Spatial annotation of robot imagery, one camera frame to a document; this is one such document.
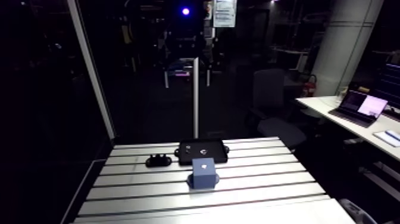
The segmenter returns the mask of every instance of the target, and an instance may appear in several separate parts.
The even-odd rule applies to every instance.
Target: blue cube
[[[213,158],[194,158],[193,189],[214,188],[217,181]]]

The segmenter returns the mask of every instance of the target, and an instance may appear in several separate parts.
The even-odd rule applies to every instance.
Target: fire extinguisher
[[[308,82],[306,82],[303,86],[301,97],[312,97],[314,95],[316,88],[317,88],[317,77],[312,74],[308,78]]]

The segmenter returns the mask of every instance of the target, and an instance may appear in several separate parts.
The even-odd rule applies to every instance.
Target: slotted aluminum table surface
[[[192,167],[179,166],[178,143],[116,146],[74,222],[161,223],[162,217],[331,200],[279,138],[224,144],[230,152],[227,163],[215,165],[220,181],[204,190],[188,187]],[[145,160],[156,153],[168,154],[172,164],[147,168]]]

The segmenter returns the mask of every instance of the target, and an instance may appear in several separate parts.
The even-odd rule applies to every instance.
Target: laptop screen
[[[349,91],[340,104],[340,107],[378,118],[387,103],[388,101],[384,99],[360,92]]]

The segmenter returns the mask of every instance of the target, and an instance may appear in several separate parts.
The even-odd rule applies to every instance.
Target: black tray
[[[226,163],[228,152],[228,147],[220,139],[190,139],[180,142],[175,156],[182,166],[192,165],[194,158],[214,158],[215,163]]]

